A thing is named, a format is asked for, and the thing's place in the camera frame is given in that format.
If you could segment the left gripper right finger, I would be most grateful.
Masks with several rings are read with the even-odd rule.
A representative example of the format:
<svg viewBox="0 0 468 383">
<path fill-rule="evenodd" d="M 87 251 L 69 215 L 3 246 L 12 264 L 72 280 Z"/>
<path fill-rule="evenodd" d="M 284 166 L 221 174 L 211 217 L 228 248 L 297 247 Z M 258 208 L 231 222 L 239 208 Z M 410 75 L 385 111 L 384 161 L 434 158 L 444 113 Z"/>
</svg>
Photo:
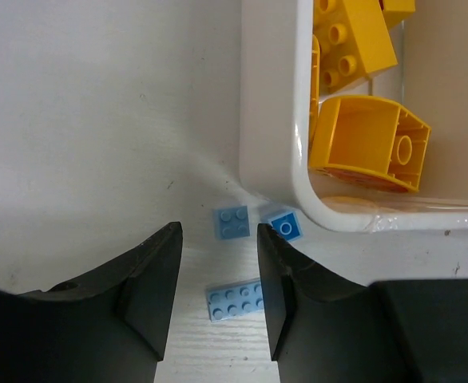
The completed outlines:
<svg viewBox="0 0 468 383">
<path fill-rule="evenodd" d="M 468 279 L 362 286 L 267 224 L 257 254 L 282 382 L 468 382 Z"/>
</svg>

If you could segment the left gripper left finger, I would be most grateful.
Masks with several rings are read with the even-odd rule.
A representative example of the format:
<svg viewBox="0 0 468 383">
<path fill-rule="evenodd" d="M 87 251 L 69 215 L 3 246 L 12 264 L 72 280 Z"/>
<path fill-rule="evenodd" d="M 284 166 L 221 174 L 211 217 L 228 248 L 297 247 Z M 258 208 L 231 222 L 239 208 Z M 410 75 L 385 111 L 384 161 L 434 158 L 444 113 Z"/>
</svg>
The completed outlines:
<svg viewBox="0 0 468 383">
<path fill-rule="evenodd" d="M 153 381 L 182 248 L 182 226 L 171 222 L 50 290 L 0 290 L 0 382 Z"/>
</svg>

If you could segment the light blue lego plate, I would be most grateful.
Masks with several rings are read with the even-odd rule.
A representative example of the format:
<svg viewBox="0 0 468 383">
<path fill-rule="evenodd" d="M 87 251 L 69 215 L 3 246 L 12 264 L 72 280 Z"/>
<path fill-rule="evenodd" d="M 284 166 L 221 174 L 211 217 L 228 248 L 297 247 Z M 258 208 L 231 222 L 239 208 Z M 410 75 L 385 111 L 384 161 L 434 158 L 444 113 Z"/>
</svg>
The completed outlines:
<svg viewBox="0 0 468 383">
<path fill-rule="evenodd" d="M 219 322 L 264 310 L 262 284 L 259 279 L 208 288 L 205 291 L 211 322 Z"/>
</svg>

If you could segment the blue small lego plate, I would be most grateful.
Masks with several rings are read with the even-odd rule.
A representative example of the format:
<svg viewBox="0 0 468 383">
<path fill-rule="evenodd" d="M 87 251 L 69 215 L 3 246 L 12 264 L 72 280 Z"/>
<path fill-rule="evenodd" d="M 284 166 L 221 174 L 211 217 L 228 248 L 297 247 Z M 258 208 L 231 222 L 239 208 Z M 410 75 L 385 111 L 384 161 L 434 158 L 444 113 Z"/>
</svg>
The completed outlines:
<svg viewBox="0 0 468 383">
<path fill-rule="evenodd" d="M 215 235 L 219 240 L 245 238 L 250 235 L 247 206 L 223 207 L 213 210 Z"/>
<path fill-rule="evenodd" d="M 261 222 L 269 224 L 280 237 L 288 242 L 303 237 L 303 231 L 294 210 L 283 209 L 267 212 L 262 215 Z"/>
</svg>

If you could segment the orange flower green lego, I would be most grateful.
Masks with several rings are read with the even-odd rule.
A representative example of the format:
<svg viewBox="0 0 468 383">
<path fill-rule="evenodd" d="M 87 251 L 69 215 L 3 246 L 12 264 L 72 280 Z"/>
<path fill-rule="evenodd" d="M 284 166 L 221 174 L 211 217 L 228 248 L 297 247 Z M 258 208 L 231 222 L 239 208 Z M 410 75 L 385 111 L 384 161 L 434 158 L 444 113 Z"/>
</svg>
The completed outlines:
<svg viewBox="0 0 468 383">
<path fill-rule="evenodd" d="M 320 108 L 308 167 L 381 192 L 419 190 L 431 127 L 386 98 L 331 97 Z"/>
</svg>

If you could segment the green yellow lego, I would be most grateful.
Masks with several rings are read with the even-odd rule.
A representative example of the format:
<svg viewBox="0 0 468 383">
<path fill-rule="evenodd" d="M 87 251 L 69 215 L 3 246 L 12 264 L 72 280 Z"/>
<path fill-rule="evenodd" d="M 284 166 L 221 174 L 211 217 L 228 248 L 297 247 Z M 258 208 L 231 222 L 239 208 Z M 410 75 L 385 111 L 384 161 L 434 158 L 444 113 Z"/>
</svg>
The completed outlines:
<svg viewBox="0 0 468 383">
<path fill-rule="evenodd" d="M 377 1 L 314 2 L 320 80 L 329 93 L 353 88 L 398 64 Z"/>
</svg>

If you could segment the yellow sloped lego brick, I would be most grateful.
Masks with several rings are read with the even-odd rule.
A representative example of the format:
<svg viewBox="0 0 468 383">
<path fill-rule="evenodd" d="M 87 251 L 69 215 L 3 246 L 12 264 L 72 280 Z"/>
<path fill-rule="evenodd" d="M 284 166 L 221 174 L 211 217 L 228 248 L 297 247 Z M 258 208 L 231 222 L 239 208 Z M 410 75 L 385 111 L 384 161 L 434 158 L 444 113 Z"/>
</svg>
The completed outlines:
<svg viewBox="0 0 468 383">
<path fill-rule="evenodd" d="M 311 46 L 311 88 L 310 88 L 310 108 L 309 108 L 309 133 L 308 143 L 311 145 L 319 114 L 319 59 L 320 59 L 319 41 L 315 35 L 312 35 Z"/>
</svg>

